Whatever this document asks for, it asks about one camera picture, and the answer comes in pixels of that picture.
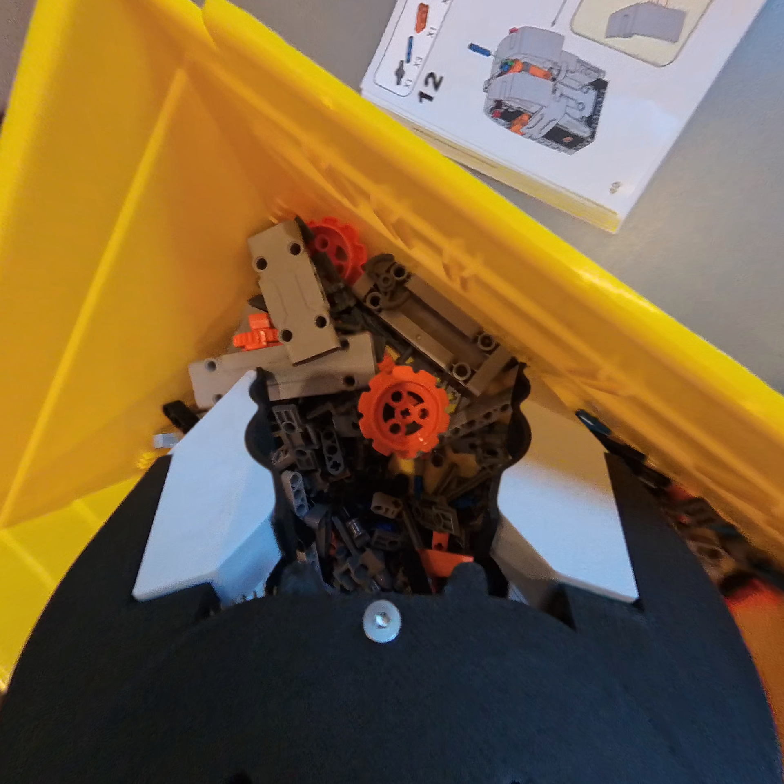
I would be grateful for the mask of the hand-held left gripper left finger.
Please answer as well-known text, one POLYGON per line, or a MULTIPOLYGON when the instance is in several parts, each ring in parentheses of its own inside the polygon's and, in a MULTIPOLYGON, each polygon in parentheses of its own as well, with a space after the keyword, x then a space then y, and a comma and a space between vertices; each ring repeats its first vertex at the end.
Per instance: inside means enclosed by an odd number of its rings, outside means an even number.
POLYGON ((171 451, 132 588, 137 601, 204 584, 223 604, 265 593, 282 550, 273 473, 246 445, 257 377, 246 372, 171 451))

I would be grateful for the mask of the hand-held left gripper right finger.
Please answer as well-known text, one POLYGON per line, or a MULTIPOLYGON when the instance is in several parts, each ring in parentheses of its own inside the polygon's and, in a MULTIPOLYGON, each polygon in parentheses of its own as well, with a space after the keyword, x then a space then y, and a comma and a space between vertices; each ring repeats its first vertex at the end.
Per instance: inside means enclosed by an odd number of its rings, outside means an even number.
POLYGON ((534 607, 561 585, 635 602, 604 447, 541 380, 531 385, 521 405, 531 445, 501 474, 492 558, 512 593, 534 607))

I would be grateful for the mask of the pile of building parts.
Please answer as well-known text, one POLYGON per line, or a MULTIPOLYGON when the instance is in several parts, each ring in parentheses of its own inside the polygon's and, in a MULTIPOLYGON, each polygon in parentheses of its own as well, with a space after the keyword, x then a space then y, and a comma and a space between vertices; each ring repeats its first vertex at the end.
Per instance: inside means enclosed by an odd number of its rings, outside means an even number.
MULTIPOLYGON (((522 601, 512 593, 491 549, 499 525, 501 474, 531 445, 521 405, 531 394, 533 371, 513 357, 482 394, 463 391, 364 306, 324 252, 309 249, 313 235, 307 222, 300 217, 291 221, 305 240, 339 342, 369 332, 378 371, 389 355, 397 365, 434 376, 448 396, 449 424, 431 452, 414 459, 383 456, 359 426, 358 401, 369 384, 356 391, 271 401, 266 374, 255 369, 251 397, 259 412, 246 431, 246 445, 273 473, 273 528, 282 550, 275 569, 303 561, 329 593, 435 593, 447 579, 428 576, 418 551, 431 547, 433 532, 445 532, 449 551, 471 555, 499 581, 499 592, 522 601)), ((248 301, 233 344, 225 354, 284 347, 261 291, 248 301)), ((194 403, 164 404, 176 431, 156 436, 156 446, 177 446, 214 407, 194 403)), ((653 495, 731 605, 750 605, 752 597, 770 593, 782 604, 782 563, 752 546, 704 499, 657 471, 593 412, 568 409, 604 447, 608 472, 608 459, 615 456, 653 495)), ((265 593, 277 592, 275 569, 265 593)))

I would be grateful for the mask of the yellow plastic bin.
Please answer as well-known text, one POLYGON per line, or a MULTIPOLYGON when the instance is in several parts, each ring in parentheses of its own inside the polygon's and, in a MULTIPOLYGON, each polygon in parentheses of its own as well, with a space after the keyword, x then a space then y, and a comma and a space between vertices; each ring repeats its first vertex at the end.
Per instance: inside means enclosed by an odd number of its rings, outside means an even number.
POLYGON ((2 124, 2 691, 234 323, 325 212, 488 317, 782 560, 782 396, 231 2, 39 2, 2 124))

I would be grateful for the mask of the orange slotted panel piece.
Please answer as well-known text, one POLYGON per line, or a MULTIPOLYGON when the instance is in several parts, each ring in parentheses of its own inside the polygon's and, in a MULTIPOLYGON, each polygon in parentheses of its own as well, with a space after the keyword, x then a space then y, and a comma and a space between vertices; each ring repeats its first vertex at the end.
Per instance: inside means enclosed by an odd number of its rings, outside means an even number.
POLYGON ((448 550, 449 534, 433 532, 430 548, 418 551, 420 561, 428 576, 436 579, 447 579, 460 564, 471 563, 471 555, 458 554, 448 550))

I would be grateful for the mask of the light grey holed panel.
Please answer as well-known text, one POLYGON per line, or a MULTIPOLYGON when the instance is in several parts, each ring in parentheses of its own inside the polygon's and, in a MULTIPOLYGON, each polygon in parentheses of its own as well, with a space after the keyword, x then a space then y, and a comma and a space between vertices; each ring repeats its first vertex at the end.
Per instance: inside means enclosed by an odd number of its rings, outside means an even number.
POLYGON ((378 371, 369 332, 343 337, 338 350, 298 365, 291 363, 284 347, 241 350, 189 365, 197 406, 214 406, 241 377, 257 368, 266 374, 271 401, 356 391, 367 387, 378 371))

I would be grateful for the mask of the light grey rectangular plate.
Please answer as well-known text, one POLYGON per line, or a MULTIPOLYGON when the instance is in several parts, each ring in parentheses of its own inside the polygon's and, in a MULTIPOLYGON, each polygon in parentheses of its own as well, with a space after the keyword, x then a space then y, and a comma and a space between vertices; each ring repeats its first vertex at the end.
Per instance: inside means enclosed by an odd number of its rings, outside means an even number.
POLYGON ((328 301, 299 226, 287 221, 247 240, 267 311, 293 365, 340 348, 328 301))

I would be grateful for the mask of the open instruction booklet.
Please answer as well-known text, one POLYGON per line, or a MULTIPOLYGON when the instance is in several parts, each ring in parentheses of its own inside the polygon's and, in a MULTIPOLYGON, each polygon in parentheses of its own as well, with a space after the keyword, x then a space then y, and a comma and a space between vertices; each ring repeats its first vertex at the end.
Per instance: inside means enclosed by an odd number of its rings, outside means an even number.
POLYGON ((763 6, 397 2, 361 94, 456 162, 615 232, 763 6))

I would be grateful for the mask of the long light grey frame beam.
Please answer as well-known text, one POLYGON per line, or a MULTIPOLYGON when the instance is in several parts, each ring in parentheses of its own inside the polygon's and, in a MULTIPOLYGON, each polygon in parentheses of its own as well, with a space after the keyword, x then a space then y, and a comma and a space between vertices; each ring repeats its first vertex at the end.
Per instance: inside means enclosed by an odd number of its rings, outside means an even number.
POLYGON ((368 260, 353 290, 387 328, 473 396, 482 394, 514 360, 478 321, 392 254, 368 260))

